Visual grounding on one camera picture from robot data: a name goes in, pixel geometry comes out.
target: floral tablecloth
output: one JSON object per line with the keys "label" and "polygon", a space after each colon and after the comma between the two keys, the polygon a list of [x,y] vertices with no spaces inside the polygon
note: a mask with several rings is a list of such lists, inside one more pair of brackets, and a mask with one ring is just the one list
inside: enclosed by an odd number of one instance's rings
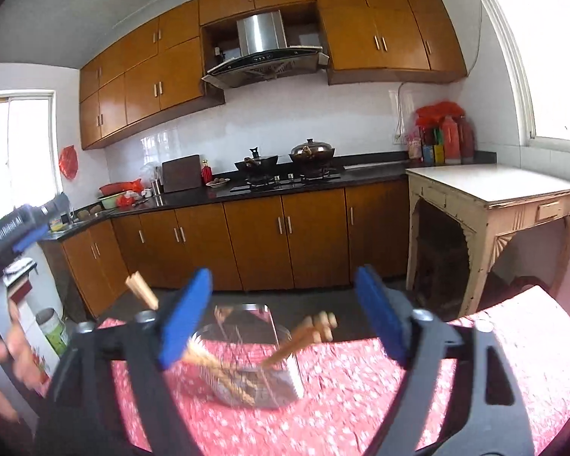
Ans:
{"label": "floral tablecloth", "polygon": [[[521,388],[539,454],[570,416],[570,318],[538,287],[455,323],[470,325],[475,318],[495,325]],[[118,323],[108,319],[102,326]],[[363,454],[404,372],[384,355],[377,339],[315,345],[298,360],[305,396],[280,410],[227,407],[214,397],[198,368],[183,362],[166,371],[165,379],[207,455]],[[453,369],[453,361],[442,362],[419,447],[438,436]],[[129,440],[150,450],[126,363],[114,362],[113,372]]]}

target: red tablecloth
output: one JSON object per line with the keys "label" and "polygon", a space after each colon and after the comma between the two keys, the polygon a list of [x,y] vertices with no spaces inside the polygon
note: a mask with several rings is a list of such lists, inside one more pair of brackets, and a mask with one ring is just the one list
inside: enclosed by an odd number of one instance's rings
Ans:
{"label": "red tablecloth", "polygon": [[[523,394],[535,453],[570,416],[570,318],[536,287],[462,318],[493,322]],[[118,322],[108,319],[103,326]],[[207,455],[362,454],[398,389],[403,371],[377,339],[315,345],[298,355],[304,399],[281,410],[230,408],[215,399],[194,366],[177,362],[165,379],[181,416]],[[419,447],[434,442],[443,421],[453,361],[442,362]],[[150,449],[133,401],[125,362],[114,378],[129,439]]]}

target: blue gripper pad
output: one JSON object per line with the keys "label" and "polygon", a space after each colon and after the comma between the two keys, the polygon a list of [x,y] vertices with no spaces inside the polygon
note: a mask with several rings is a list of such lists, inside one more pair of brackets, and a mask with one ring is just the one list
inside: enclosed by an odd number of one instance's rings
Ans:
{"label": "blue gripper pad", "polygon": [[412,304],[403,293],[384,286],[371,266],[357,269],[355,291],[384,351],[406,368],[412,342]]}
{"label": "blue gripper pad", "polygon": [[207,308],[212,290],[211,271],[200,269],[165,308],[158,309],[156,326],[162,345],[158,361],[164,369],[182,357],[188,339]]}

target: tiled backsplash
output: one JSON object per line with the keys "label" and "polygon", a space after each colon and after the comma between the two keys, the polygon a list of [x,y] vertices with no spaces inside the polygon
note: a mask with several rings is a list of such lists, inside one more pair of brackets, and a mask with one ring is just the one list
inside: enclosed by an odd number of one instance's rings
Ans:
{"label": "tiled backsplash", "polygon": [[[324,72],[225,91],[226,104],[176,118],[106,148],[112,182],[134,180],[147,162],[200,154],[214,173],[232,171],[249,156],[278,154],[312,137],[329,142],[336,155],[402,150],[394,144],[399,83],[327,85]],[[448,97],[447,85],[406,84],[401,108],[414,110]]]}

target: human hand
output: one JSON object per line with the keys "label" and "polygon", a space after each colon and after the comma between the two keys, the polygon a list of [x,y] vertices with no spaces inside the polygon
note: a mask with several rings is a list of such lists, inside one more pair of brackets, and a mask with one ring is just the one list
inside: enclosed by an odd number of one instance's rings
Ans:
{"label": "human hand", "polygon": [[[40,386],[41,372],[34,363],[32,348],[30,347],[21,324],[19,323],[19,310],[12,300],[8,300],[8,313],[11,317],[11,329],[6,336],[6,344],[0,340],[0,362],[6,359],[8,353],[13,356],[13,373],[25,384],[28,389]],[[18,419],[4,394],[0,391],[0,415],[7,420]]]}

